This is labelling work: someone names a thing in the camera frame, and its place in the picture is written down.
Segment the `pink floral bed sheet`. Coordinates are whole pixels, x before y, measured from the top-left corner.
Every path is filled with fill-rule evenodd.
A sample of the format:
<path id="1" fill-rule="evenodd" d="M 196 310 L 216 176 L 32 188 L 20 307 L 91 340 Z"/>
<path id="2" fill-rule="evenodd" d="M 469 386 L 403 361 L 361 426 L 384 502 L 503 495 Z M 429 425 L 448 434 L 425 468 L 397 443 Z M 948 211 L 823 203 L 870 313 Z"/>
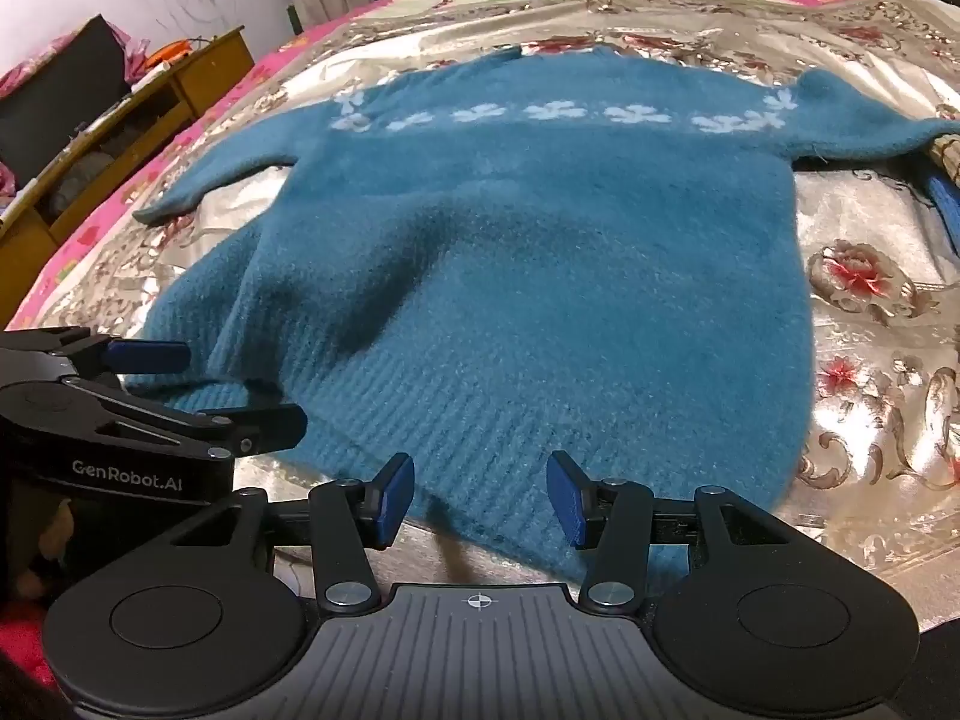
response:
<path id="1" fill-rule="evenodd" d="M 539 0 L 377 0 L 338 20 L 293 37 L 265 59 L 251 59 L 239 32 L 182 57 L 166 70 L 146 78 L 139 103 L 172 96 L 172 107 L 158 121 L 160 133 L 148 135 L 135 154 L 121 159 L 125 177 L 94 179 L 67 210 L 65 221 L 46 223 L 36 210 L 39 190 L 30 188 L 29 202 L 18 203 L 14 215 L 2 216 L 2 323 L 25 328 L 36 322 L 50 294 L 75 266 L 107 236 L 110 228 L 132 213 L 132 205 L 171 169 L 187 151 L 221 122 L 233 122 L 241 107 L 257 115 L 283 98 L 280 83 L 296 62 L 320 54 L 340 54 L 350 41 L 377 43 L 387 32 L 431 25 L 434 21 L 467 20 L 480 10 L 503 5 L 524 8 Z M 859 0 L 750 0 L 782 5 L 805 13 Z"/>

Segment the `blue knit sweater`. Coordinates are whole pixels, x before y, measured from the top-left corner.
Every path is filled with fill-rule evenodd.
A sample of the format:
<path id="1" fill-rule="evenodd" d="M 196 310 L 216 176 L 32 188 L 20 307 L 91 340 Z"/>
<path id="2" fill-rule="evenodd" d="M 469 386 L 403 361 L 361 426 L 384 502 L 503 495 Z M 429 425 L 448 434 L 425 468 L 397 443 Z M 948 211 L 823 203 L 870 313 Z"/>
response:
<path id="1" fill-rule="evenodd" d="M 195 161 L 158 224 L 267 167 L 285 182 L 156 299 L 183 341 L 132 392 L 291 401 L 329 476 L 415 461 L 410 512 L 564 578 L 551 452 L 664 497 L 788 491 L 811 421 L 793 167 L 928 146 L 823 70 L 761 86 L 612 50 L 498 54 L 270 115 Z"/>

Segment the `orange object on cabinet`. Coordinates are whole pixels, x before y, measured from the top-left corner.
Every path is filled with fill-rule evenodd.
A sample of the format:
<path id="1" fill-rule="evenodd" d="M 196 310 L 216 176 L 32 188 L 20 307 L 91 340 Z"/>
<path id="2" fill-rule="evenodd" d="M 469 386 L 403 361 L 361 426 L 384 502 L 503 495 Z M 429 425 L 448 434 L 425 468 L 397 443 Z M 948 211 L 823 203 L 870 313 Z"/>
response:
<path id="1" fill-rule="evenodd" d="M 145 67 L 148 68 L 148 70 L 153 70 L 153 68 L 163 64 L 172 64 L 172 62 L 177 62 L 179 59 L 187 57 L 192 50 L 194 50 L 194 43 L 192 43 L 190 39 L 172 41 L 172 43 L 156 49 L 155 52 L 145 60 Z"/>

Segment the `wooden tv cabinet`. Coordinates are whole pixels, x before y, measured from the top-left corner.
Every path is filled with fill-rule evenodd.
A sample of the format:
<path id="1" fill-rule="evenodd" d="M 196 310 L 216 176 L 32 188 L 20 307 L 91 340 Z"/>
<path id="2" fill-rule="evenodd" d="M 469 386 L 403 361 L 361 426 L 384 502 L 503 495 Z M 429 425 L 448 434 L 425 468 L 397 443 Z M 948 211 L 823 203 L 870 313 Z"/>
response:
<path id="1" fill-rule="evenodd" d="M 189 125 L 236 86 L 254 66 L 251 51 L 235 28 L 179 57 L 171 67 L 146 78 L 98 122 L 83 128 L 2 213 L 2 319 L 28 295 L 44 265 L 83 221 L 117 188 L 160 154 Z M 83 158 L 106 145 L 122 149 L 64 210 L 53 208 L 53 194 Z"/>

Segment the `black television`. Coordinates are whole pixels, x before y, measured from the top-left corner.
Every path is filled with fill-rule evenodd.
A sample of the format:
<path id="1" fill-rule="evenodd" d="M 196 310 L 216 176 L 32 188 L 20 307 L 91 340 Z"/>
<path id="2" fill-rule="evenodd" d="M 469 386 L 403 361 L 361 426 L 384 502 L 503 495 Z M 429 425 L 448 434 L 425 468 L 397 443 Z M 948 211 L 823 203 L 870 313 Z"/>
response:
<path id="1" fill-rule="evenodd" d="M 130 91 L 125 50 L 94 16 L 47 64 L 2 98 L 2 166 L 20 188 L 43 172 L 83 125 Z"/>

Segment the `blue striped folded garment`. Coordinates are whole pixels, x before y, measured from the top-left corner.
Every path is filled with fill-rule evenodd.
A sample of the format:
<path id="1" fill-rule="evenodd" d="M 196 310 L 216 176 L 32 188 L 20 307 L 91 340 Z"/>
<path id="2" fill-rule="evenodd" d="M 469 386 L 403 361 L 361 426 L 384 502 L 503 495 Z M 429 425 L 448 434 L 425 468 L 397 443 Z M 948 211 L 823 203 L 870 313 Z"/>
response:
<path id="1" fill-rule="evenodd" d="M 923 189 L 942 223 L 953 252 L 960 249 L 960 188 L 958 188 L 957 135 L 935 138 L 928 151 L 913 160 L 914 182 Z"/>

